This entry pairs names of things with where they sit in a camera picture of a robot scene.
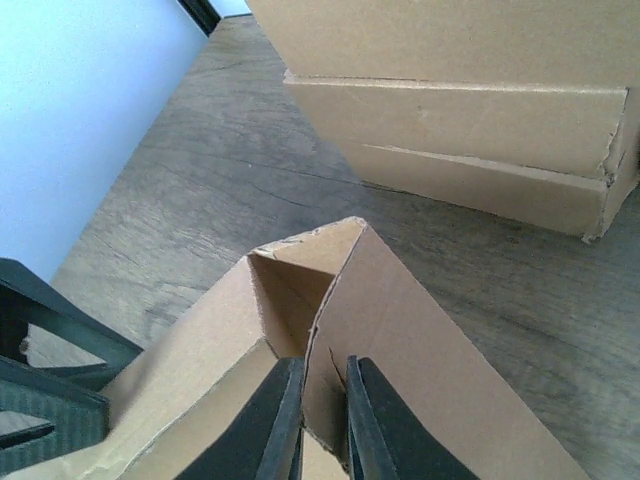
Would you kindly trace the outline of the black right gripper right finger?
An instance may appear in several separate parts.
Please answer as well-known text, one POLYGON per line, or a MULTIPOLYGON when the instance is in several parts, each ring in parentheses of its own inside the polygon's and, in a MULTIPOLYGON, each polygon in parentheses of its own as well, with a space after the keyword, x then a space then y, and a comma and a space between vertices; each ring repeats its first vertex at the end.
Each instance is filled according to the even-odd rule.
POLYGON ((347 439, 352 479, 474 479, 431 435, 377 365, 347 359, 347 439))

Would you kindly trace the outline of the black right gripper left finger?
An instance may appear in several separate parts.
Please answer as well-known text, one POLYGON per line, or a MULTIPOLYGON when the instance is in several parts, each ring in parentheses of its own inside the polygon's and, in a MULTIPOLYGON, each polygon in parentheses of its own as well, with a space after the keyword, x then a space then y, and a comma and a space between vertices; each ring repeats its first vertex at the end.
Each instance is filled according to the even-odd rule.
POLYGON ((304 361, 279 359, 222 435, 178 476, 189 479, 300 479, 304 361))

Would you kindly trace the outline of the large cardboard box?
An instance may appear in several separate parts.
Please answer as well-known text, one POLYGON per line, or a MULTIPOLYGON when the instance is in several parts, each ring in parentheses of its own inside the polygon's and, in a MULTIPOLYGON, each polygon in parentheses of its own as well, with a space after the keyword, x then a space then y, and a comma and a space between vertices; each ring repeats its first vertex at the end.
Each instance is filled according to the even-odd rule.
POLYGON ((305 361, 303 475, 342 479, 349 356, 372 359, 422 425, 482 479, 584 471, 364 220, 245 255, 107 387, 96 446, 20 479, 174 479, 281 357, 305 361))

